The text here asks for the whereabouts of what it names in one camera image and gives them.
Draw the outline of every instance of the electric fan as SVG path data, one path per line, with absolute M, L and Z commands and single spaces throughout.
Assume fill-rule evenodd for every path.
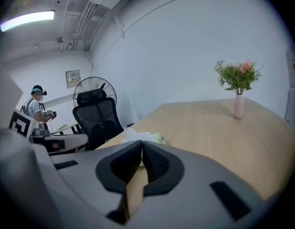
M 101 77 L 88 77 L 82 80 L 76 86 L 73 94 L 73 103 L 74 107 L 78 106 L 77 104 L 77 95 L 80 93 L 92 91 L 98 88 L 102 88 L 105 92 L 107 97 L 111 97 L 114 99 L 115 105 L 117 105 L 117 95 L 115 94 L 115 90 L 113 86 Z

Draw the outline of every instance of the chair headrest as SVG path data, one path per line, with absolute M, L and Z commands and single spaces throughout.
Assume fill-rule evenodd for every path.
M 87 106 L 97 103 L 107 97 L 106 92 L 103 89 L 96 89 L 84 93 L 80 93 L 77 96 L 77 104 L 79 106 Z

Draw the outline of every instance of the white t-shirt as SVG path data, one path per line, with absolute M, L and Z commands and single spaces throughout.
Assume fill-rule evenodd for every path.
M 27 110 L 28 116 L 35 119 L 35 114 L 38 113 L 38 112 L 41 112 L 41 105 L 36 99 L 33 99 L 30 102 L 28 110 Z

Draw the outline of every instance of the desk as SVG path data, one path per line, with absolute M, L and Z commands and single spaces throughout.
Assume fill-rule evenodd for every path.
M 76 131 L 75 131 L 74 127 L 76 127 L 76 129 L 78 130 L 79 133 L 82 133 L 79 124 L 75 121 L 73 124 L 64 125 L 61 128 L 58 128 L 57 130 L 53 131 L 52 135 L 57 134 L 57 133 L 60 133 L 61 135 L 63 135 L 63 131 L 65 131 L 65 130 L 67 130 L 69 128 L 71 128 L 73 133 L 76 134 Z
M 214 159 L 267 199 L 281 190 L 295 161 L 295 130 L 260 104 L 245 99 L 245 116 L 233 118 L 234 100 L 163 104 L 134 124 L 137 132 L 160 132 L 167 145 Z M 99 148 L 119 144 L 121 133 Z M 146 185 L 140 168 L 127 186 L 130 215 Z

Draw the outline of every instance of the bouquet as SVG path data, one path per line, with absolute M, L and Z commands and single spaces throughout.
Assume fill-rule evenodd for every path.
M 251 83 L 256 82 L 261 76 L 255 69 L 255 62 L 247 60 L 243 63 L 218 61 L 214 67 L 219 74 L 218 82 L 220 86 L 227 83 L 230 87 L 225 90 L 235 91 L 236 94 L 243 94 L 244 90 L 251 89 Z

